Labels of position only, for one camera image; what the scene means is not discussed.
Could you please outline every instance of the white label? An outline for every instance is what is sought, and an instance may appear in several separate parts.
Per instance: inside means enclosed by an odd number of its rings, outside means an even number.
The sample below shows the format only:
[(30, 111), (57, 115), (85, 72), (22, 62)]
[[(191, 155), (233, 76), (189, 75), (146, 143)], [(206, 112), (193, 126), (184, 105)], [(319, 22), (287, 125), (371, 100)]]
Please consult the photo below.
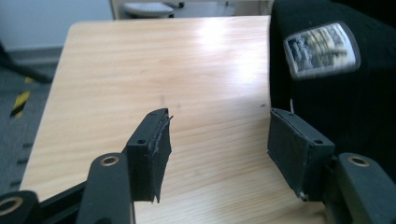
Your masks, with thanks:
[(291, 35), (284, 44), (294, 79), (340, 74), (360, 65), (355, 39), (340, 23)]

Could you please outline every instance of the table surface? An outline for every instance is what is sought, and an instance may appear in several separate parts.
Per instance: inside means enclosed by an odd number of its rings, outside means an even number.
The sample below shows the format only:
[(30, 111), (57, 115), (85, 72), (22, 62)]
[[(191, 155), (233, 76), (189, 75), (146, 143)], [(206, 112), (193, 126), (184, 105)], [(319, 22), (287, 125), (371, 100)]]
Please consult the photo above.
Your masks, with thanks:
[(155, 109), (174, 116), (161, 203), (138, 223), (324, 223), (267, 155), (270, 17), (85, 22), (67, 37), (22, 189), (45, 200), (120, 152)]

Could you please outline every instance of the screw hole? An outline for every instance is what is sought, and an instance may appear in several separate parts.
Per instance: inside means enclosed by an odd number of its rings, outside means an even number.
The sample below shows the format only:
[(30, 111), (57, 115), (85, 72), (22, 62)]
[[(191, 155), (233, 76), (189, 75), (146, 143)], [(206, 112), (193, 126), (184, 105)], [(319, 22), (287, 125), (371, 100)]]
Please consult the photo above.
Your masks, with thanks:
[(322, 140), (319, 140), (319, 139), (315, 139), (315, 140), (314, 140), (314, 143), (316, 143), (316, 144), (323, 144), (323, 141), (322, 141)]
[(362, 159), (360, 157), (348, 157), (347, 159), (349, 162), (351, 162), (357, 166), (361, 166), (361, 167), (370, 166), (370, 162), (368, 162), (367, 160)]
[(116, 164), (120, 159), (116, 156), (109, 156), (100, 161), (100, 164), (103, 166), (111, 166)]
[(21, 206), (23, 198), (10, 197), (0, 202), (0, 216), (7, 215)]

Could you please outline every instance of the black fabric object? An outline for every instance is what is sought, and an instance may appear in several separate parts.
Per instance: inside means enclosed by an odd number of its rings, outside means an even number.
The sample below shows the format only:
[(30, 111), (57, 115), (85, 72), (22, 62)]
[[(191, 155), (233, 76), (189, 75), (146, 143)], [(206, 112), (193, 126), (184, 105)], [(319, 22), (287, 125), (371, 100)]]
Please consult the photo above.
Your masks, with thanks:
[[(385, 0), (370, 4), (352, 0), (276, 0), (270, 24), (270, 94), (272, 107), (280, 109), (290, 110), (292, 99), (294, 113), (333, 141), (335, 154), (352, 152), (369, 157), (396, 182), (394, 6)], [(383, 11), (392, 15), (385, 16)], [(292, 79), (284, 40), (337, 21), (354, 35), (360, 67), (332, 76)]]

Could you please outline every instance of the yellow black tape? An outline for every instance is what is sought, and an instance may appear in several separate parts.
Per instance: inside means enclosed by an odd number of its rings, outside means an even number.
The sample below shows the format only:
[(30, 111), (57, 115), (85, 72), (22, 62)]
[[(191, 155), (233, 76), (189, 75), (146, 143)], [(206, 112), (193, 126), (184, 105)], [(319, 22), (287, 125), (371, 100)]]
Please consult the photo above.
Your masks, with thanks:
[(17, 100), (10, 114), (11, 117), (20, 118), (22, 116), (22, 111), (26, 105), (27, 99), (29, 99), (29, 95), (29, 91), (23, 91), (17, 96)]

